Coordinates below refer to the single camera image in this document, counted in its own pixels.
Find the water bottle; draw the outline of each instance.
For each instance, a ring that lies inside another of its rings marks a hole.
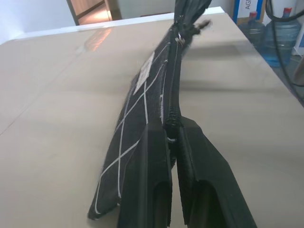
[[[249,21],[247,23],[240,24],[238,27],[253,44],[253,46],[259,51],[262,45],[262,35],[265,30],[265,26],[256,21],[257,12],[251,12],[249,14]]]
[[[284,8],[283,18],[290,16],[292,8]],[[280,67],[276,55],[276,47],[273,39],[272,21],[266,25],[263,41],[262,56],[271,67]],[[290,62],[291,53],[296,43],[296,39],[301,30],[301,25],[297,20],[290,22],[275,22],[278,48],[281,53],[284,65]]]

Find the white table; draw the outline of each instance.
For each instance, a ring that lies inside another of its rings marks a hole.
[[[180,105],[229,162],[259,228],[304,227],[304,109],[226,14],[182,62]],[[171,20],[0,46],[0,227],[86,218],[131,79]],[[171,227],[183,228],[176,169]]]

